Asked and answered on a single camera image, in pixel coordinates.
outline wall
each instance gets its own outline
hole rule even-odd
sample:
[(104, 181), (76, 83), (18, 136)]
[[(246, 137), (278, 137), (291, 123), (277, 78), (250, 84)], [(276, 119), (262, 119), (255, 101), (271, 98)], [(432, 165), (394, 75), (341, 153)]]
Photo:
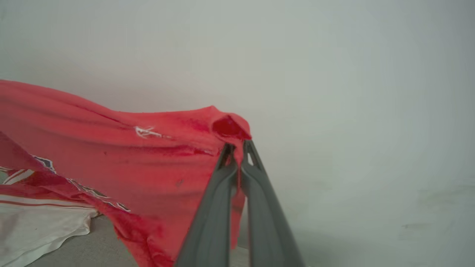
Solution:
[(0, 77), (122, 111), (242, 115), (309, 265), (472, 267), (474, 11), (3, 0)]

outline white wall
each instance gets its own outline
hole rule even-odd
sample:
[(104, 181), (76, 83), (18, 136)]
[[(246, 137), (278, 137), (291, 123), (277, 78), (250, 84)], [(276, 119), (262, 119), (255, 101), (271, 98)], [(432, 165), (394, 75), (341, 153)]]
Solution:
[(309, 265), (475, 266), (475, 1), (2, 0), (0, 77), (216, 105)]

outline garment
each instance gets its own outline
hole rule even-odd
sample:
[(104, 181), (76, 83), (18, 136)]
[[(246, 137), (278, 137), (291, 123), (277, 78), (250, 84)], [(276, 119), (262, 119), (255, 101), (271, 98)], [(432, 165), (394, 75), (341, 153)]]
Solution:
[(5, 171), (9, 176), (0, 185), (0, 266), (24, 267), (69, 237), (89, 233), (90, 219), (98, 215), (93, 206), (38, 186), (53, 184), (55, 177), (32, 170)]
[[(114, 223), (140, 266), (171, 266), (223, 145), (250, 139), (248, 123), (215, 107), (126, 113), (78, 96), (0, 81), (0, 166), (49, 170)], [(236, 243), (244, 194), (232, 201)]]

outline red cloth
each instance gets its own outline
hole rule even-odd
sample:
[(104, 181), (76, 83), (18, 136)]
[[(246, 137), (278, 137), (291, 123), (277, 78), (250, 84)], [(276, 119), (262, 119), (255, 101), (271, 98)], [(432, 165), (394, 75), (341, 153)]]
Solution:
[[(2, 80), (0, 100), (0, 166), (64, 177), (38, 186), (93, 204), (142, 267), (172, 265), (224, 143), (241, 162), (251, 138), (243, 118), (213, 106), (126, 113)], [(232, 203), (235, 245), (243, 193)]]

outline metal tongs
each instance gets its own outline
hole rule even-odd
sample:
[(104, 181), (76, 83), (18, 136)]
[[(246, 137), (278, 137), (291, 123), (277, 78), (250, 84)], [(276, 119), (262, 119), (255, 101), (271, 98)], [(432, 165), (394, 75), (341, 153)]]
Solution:
[[(233, 145), (225, 144), (175, 267), (229, 266), (231, 198), (238, 183), (238, 163), (233, 151)], [(249, 213), (251, 267), (304, 267), (294, 236), (251, 140), (244, 142), (241, 179)]]

